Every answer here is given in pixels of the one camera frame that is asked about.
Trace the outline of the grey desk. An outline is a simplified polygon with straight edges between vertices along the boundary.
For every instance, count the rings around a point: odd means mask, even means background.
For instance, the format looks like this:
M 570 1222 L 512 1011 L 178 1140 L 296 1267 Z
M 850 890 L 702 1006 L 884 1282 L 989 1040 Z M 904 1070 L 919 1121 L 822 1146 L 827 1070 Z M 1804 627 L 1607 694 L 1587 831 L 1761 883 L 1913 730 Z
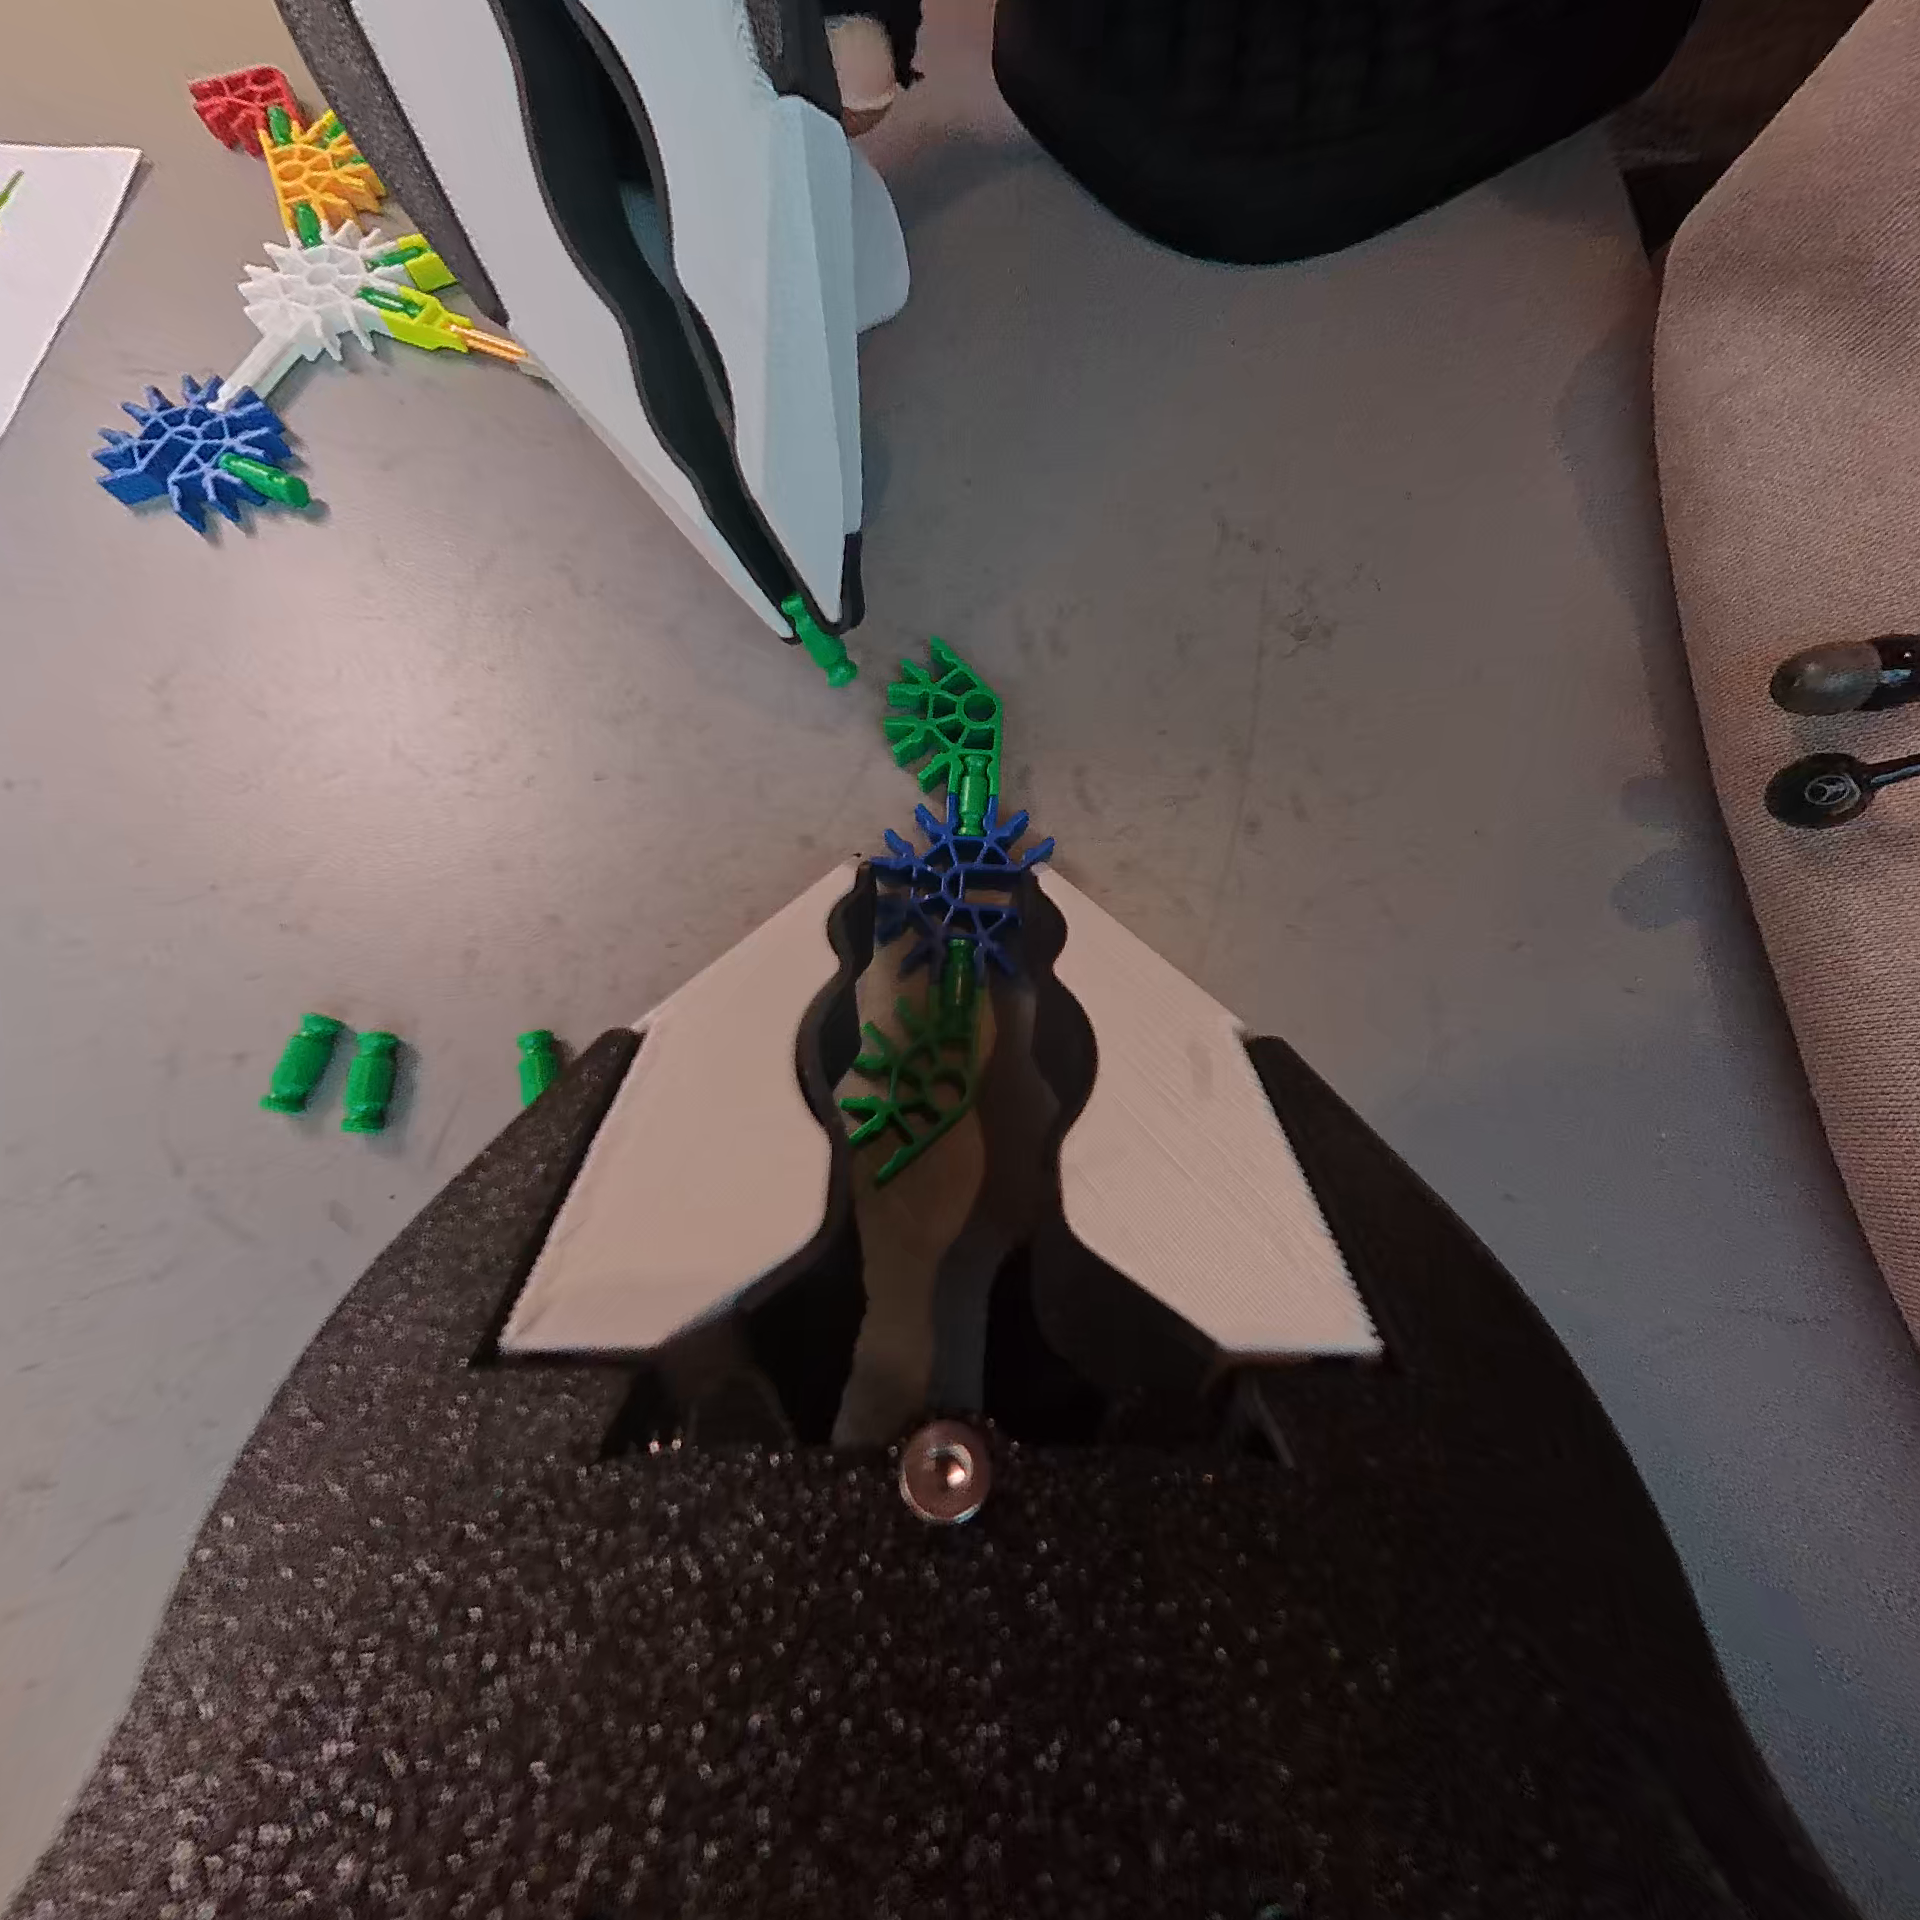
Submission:
M 450 351 L 290 382 L 312 517 L 111 500 L 98 427 L 240 359 L 275 229 L 187 84 L 322 84 L 272 3 L 4 5 L 4 139 L 145 153 L 4 436 L 4 1896 L 278 1382 L 514 1113 L 514 1033 L 641 1016 L 906 825 L 873 686 L 937 634 L 1063 872 L 1529 1288 L 1816 1845 L 1917 1916 L 1917 1352 L 1721 828 L 1609 141 L 1219 267 L 1029 141 L 989 19 L 927 10 L 873 143 L 912 294 L 828 689 L 565 399 Z M 266 1111 L 311 1011 L 331 1068 Z M 348 1134 L 367 1030 L 397 1093 Z

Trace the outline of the blue snowflake connector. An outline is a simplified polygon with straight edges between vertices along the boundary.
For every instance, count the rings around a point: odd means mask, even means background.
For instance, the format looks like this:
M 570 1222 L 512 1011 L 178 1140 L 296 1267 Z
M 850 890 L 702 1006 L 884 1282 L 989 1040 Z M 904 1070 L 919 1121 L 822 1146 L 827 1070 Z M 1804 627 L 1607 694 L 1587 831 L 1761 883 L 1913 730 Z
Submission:
M 93 461 L 98 487 L 124 508 L 168 508 L 202 537 L 217 517 L 246 527 L 258 508 L 292 512 L 219 468 L 223 451 L 239 451 L 303 475 L 283 415 L 252 387 L 228 391 L 221 377 L 187 375 L 176 395 L 148 387 L 123 409 L 132 423 L 104 427 Z
M 903 943 L 903 977 L 927 973 L 942 980 L 962 957 L 976 982 L 991 969 L 1014 977 L 1025 875 L 1054 851 L 1054 838 L 1026 844 L 1029 811 L 1000 815 L 992 796 L 982 804 L 978 828 L 967 828 L 962 804 L 948 796 L 942 815 L 917 807 L 921 838 L 888 829 L 884 848 L 870 861 L 876 881 L 874 937 L 880 947 Z

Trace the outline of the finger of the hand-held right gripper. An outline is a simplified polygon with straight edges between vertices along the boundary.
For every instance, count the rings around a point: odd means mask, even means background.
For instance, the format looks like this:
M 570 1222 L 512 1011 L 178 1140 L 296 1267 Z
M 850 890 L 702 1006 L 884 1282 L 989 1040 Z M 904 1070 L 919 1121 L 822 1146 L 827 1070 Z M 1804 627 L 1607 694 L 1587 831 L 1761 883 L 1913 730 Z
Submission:
M 749 508 L 702 354 L 623 197 L 627 105 L 565 3 L 350 3 L 498 311 L 546 382 L 789 648 L 797 586 Z
M 853 141 L 821 3 L 604 2 L 577 14 L 653 167 L 670 287 L 779 604 L 860 617 Z

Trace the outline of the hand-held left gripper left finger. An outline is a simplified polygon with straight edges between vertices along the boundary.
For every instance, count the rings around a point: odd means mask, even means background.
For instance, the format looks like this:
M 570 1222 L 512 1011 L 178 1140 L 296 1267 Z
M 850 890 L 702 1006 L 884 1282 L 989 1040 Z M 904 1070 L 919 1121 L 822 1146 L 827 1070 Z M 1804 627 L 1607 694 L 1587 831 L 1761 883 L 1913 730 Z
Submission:
M 874 874 L 841 861 L 620 1033 L 498 1315 L 517 1365 L 627 1370 L 616 1442 L 828 1442 L 869 1309 L 836 1092 Z

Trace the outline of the person's beige jacket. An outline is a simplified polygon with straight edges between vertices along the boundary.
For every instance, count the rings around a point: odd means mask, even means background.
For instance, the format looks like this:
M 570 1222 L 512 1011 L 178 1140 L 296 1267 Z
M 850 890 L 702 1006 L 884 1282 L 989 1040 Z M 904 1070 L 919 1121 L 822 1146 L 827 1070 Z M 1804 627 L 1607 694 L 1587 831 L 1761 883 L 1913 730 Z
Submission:
M 1874 1263 L 1918 1327 L 1917 780 L 1771 815 L 1802 756 L 1917 756 L 1917 705 L 1794 716 L 1823 644 L 1917 635 L 1918 7 L 1870 3 L 1692 207 L 1652 354 L 1665 534 L 1711 774 Z

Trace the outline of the multicoloured construction toy model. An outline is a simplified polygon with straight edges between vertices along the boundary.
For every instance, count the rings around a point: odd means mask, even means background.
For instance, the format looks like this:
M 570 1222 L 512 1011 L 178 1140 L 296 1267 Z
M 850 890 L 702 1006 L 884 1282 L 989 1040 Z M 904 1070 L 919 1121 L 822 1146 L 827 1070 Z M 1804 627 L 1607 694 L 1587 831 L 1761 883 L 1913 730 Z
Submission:
M 348 345 L 373 350 L 379 337 L 533 369 L 526 347 L 444 303 L 460 276 L 425 233 L 380 228 L 386 187 L 335 110 L 304 118 L 290 80 L 270 64 L 194 77 L 189 91 L 223 146 L 265 161 L 283 224 L 283 240 L 269 241 L 239 284 L 254 344 L 232 374 L 209 383 L 210 407 L 266 399 L 296 368 L 339 364 Z

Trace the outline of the green fan connector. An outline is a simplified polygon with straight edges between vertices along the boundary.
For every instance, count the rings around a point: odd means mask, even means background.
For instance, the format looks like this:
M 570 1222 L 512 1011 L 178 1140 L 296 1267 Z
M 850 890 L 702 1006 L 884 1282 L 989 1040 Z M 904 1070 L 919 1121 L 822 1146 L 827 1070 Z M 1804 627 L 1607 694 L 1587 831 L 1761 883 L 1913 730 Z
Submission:
M 914 774 L 921 792 L 952 793 L 967 753 L 992 753 L 1000 792 L 1005 702 L 999 689 L 944 638 L 928 635 L 922 658 L 903 658 L 884 687 L 880 728 L 892 762 Z
M 873 1159 L 873 1187 L 890 1185 L 973 1113 L 980 1070 L 978 1010 L 901 998 L 888 1024 L 860 1021 L 857 1087 L 836 1106 L 848 1146 Z

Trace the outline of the white instruction sheet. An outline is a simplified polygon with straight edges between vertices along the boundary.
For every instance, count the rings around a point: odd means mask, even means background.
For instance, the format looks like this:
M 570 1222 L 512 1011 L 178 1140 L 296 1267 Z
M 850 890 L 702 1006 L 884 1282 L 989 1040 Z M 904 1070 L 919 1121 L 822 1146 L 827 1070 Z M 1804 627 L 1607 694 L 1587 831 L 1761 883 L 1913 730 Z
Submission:
M 141 147 L 3 143 L 3 429 L 108 243 Z

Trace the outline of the person's right hand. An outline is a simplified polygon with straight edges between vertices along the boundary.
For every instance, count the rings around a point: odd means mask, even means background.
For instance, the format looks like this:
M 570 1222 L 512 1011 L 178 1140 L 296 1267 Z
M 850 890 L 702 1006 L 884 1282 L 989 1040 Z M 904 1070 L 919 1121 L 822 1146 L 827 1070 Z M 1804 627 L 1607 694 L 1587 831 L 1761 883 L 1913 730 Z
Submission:
M 874 132 L 903 90 L 895 35 L 874 14 L 841 12 L 827 17 L 839 118 L 850 138 Z

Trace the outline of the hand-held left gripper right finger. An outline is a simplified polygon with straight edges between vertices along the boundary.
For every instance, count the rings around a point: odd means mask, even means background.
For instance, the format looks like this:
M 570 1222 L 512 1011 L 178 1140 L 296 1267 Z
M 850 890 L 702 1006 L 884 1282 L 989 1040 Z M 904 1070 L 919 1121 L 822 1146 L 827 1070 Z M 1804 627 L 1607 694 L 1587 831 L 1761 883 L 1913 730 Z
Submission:
M 1219 1438 L 1253 1382 L 1385 1339 L 1242 1020 L 1051 869 L 1020 888 L 1044 1090 L 991 1284 L 1012 1438 Z

